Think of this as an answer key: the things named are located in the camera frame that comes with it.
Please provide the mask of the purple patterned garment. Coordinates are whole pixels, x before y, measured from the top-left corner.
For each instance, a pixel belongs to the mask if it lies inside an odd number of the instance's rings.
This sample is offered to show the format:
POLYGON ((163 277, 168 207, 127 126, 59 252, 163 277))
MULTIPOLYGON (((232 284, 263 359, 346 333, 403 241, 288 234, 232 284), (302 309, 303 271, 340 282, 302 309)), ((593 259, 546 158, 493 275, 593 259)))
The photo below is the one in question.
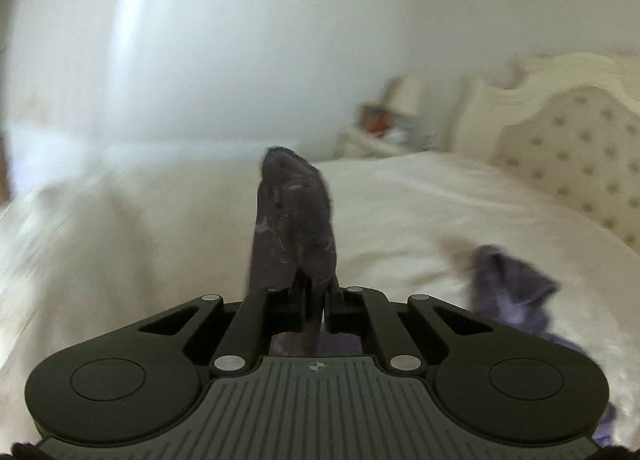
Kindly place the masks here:
MULTIPOLYGON (((291 287, 296 272, 320 294, 320 327, 273 336, 271 353, 324 357, 326 292, 337 263, 328 190, 317 168, 275 147, 257 190, 250 292, 291 287)), ((395 309, 425 359, 423 372, 384 372, 370 357, 343 357, 337 373, 348 402, 322 399, 318 451, 349 458, 479 459, 484 450, 437 432, 432 415, 493 440, 506 458, 586 440, 597 459, 615 458, 616 418, 604 376, 577 345, 549 332, 544 305, 555 283, 495 246, 473 255, 472 307, 433 298, 395 309)))

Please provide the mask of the white bedside nightstand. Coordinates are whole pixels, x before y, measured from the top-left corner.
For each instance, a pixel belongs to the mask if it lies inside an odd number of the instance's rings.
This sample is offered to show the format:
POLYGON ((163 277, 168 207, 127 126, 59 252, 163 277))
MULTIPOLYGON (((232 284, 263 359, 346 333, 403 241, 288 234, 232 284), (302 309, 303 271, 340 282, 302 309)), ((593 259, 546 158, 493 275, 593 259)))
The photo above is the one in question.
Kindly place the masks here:
POLYGON ((435 135, 428 135, 420 145, 394 145, 384 139, 375 138, 355 127, 345 128, 337 135, 333 157, 338 159, 385 159, 401 155, 438 151, 439 140, 435 135))

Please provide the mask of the white fluffy bed comforter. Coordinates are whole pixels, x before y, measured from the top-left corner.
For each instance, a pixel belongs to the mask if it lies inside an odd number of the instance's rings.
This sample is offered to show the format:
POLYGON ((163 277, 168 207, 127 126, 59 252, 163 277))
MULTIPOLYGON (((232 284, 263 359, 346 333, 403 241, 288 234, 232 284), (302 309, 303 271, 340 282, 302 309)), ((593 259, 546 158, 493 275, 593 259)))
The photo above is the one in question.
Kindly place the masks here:
MULTIPOLYGON (((395 301, 466 306, 472 254, 495 244, 559 282, 552 328, 599 360, 639 441, 639 201, 616 178, 549 193, 435 153, 323 163, 337 275, 395 301)), ((207 293, 246 291, 255 163, 104 169, 25 193, 1 211, 1 443, 35 440, 30 370, 64 348, 207 293)))

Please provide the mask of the red item on nightstand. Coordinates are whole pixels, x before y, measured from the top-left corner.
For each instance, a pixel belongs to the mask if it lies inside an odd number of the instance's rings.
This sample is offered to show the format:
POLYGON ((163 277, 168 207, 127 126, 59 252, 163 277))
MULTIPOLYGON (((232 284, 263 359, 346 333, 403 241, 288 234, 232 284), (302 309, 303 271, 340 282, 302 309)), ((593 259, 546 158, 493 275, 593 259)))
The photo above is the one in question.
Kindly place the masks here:
POLYGON ((367 135, 383 138, 399 126, 399 116, 385 105, 372 102, 360 105, 358 128, 367 135))

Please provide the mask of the cream tufted headboard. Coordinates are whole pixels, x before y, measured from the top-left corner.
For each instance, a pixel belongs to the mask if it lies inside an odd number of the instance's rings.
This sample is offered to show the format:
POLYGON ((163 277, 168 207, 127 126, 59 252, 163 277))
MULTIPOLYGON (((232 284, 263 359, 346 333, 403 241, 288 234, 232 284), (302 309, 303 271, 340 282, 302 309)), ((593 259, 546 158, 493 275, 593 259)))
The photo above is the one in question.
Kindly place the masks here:
POLYGON ((576 52, 466 86, 447 148, 498 167, 639 247, 639 58, 576 52))

